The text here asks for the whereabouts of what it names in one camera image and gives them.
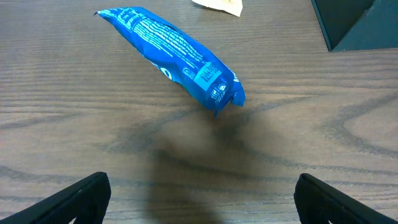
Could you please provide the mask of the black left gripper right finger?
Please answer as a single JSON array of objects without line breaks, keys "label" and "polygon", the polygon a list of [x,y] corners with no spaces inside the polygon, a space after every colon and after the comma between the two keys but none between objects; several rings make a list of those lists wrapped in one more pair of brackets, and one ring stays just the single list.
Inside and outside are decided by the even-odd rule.
[{"label": "black left gripper right finger", "polygon": [[397,224],[308,173],[300,174],[294,202],[301,224]]}]

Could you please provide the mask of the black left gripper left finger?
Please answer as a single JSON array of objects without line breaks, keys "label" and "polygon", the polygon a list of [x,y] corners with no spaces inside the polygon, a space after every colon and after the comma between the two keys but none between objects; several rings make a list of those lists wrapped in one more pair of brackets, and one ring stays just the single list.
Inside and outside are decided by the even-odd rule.
[{"label": "black left gripper left finger", "polygon": [[95,172],[1,224],[102,224],[111,197],[105,172]]}]

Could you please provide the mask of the blue Oreo cookie pack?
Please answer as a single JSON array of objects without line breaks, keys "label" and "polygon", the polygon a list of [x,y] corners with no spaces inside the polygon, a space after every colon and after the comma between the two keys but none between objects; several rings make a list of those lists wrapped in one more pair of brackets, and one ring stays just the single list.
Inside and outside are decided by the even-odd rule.
[{"label": "blue Oreo cookie pack", "polygon": [[218,113],[228,103],[243,106],[246,95],[236,74],[173,24],[143,7],[116,7],[96,14],[205,108]]}]

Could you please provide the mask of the dark green box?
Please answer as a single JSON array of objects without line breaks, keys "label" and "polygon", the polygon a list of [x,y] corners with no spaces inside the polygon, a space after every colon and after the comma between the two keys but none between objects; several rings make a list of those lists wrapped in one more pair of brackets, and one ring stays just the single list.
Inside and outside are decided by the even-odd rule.
[{"label": "dark green box", "polygon": [[397,0],[312,0],[330,52],[397,47]]}]

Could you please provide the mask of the yellow snack packet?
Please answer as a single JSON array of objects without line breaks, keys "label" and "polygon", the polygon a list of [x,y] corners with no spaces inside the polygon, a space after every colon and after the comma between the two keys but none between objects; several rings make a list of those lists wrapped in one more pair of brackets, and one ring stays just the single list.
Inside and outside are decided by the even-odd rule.
[{"label": "yellow snack packet", "polygon": [[192,0],[201,6],[209,7],[219,11],[230,13],[240,17],[243,10],[242,0]]}]

